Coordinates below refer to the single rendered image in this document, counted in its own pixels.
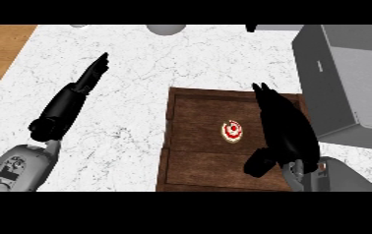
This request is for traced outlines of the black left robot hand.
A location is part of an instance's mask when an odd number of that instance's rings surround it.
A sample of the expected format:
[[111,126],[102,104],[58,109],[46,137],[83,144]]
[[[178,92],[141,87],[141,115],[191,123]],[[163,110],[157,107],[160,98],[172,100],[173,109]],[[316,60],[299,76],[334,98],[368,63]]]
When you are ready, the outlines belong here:
[[40,118],[31,123],[31,138],[39,142],[61,140],[79,116],[87,95],[108,71],[108,53],[87,67],[76,83],[70,83],[52,98]]

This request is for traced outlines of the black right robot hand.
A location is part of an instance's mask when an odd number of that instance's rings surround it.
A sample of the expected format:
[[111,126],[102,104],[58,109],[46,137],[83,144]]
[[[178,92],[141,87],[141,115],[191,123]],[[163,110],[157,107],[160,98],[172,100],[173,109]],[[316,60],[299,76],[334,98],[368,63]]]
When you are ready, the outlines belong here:
[[253,84],[260,107],[266,147],[259,148],[244,164],[244,173],[260,178],[275,165],[297,160],[304,173],[318,170],[321,146],[315,130],[303,111],[268,84]]

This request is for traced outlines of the red and white cupcake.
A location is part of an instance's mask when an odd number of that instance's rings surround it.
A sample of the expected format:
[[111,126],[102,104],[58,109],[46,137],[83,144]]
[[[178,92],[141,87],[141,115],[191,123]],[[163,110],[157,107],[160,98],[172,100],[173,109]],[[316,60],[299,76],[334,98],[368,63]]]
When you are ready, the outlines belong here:
[[231,144],[235,144],[240,142],[242,138],[242,126],[235,120],[229,120],[228,122],[223,123],[222,135],[223,135],[225,140]]

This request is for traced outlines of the brown wooden tray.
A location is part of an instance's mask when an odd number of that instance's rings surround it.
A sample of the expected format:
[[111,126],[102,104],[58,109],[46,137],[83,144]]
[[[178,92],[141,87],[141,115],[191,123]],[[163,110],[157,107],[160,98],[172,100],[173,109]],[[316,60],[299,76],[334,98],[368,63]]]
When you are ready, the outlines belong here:
[[[229,120],[242,126],[242,138],[235,144],[222,135]],[[260,178],[242,172],[250,156],[265,146],[260,109],[251,91],[173,88],[155,190],[288,192],[279,167]]]

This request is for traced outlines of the grey cardboard box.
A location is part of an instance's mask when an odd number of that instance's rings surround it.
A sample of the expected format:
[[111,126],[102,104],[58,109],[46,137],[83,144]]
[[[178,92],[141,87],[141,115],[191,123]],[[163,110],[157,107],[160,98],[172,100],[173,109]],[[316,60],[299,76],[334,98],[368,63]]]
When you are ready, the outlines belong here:
[[319,141],[372,148],[372,25],[306,25],[293,49]]

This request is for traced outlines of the brown wooden board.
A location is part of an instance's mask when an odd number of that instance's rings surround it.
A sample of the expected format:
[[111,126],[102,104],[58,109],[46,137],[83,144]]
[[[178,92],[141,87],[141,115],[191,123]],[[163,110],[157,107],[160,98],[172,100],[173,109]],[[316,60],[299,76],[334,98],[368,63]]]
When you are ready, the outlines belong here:
[[0,25],[0,79],[34,33],[37,25]]

